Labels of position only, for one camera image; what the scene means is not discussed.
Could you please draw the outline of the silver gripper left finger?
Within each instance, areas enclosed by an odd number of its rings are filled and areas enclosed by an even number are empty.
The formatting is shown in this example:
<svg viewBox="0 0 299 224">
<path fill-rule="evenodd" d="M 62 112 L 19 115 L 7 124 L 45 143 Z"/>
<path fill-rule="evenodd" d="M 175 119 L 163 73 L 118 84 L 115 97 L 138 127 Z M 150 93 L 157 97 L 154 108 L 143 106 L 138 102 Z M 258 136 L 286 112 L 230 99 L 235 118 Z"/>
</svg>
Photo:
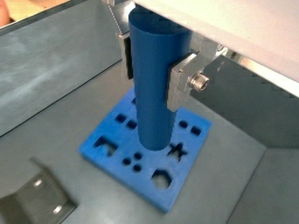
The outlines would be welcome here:
<svg viewBox="0 0 299 224">
<path fill-rule="evenodd" d="M 122 74 L 130 80 L 134 79 L 131 39 L 129 27 L 129 14 L 135 8 L 131 0 L 102 0 L 117 23 L 117 37 L 122 50 Z"/>
</svg>

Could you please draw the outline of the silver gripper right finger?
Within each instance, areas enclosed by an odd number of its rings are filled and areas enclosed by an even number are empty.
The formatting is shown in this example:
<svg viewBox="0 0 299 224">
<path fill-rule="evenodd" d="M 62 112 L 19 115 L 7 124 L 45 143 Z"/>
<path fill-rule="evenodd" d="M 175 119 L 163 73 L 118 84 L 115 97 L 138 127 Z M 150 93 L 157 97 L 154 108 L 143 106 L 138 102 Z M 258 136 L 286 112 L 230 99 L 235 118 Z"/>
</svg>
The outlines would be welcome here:
<svg viewBox="0 0 299 224">
<path fill-rule="evenodd" d="M 227 50 L 226 46 L 199 33 L 191 35 L 191 51 L 170 70 L 167 108 L 173 112 L 186 103 L 193 90 L 201 92 L 209 86 L 213 76 L 205 73 L 205 68 Z"/>
</svg>

